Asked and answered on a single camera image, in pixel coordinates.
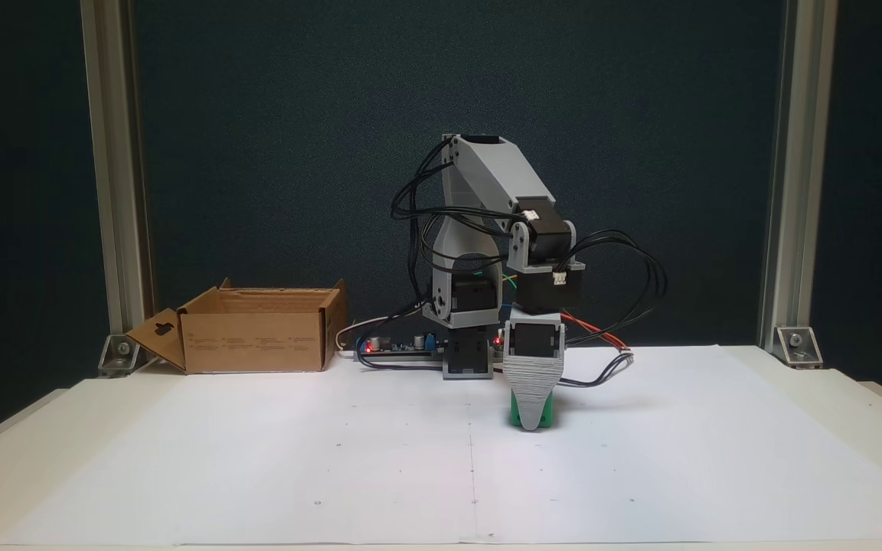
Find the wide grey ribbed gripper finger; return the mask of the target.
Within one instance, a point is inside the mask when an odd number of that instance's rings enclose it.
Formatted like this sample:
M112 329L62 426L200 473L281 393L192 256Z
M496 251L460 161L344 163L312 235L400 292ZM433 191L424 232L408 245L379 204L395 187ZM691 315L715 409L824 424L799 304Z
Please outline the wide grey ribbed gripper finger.
M505 356L503 374L510 383L512 423L524 430L550 428L554 421L554 388L564 360Z

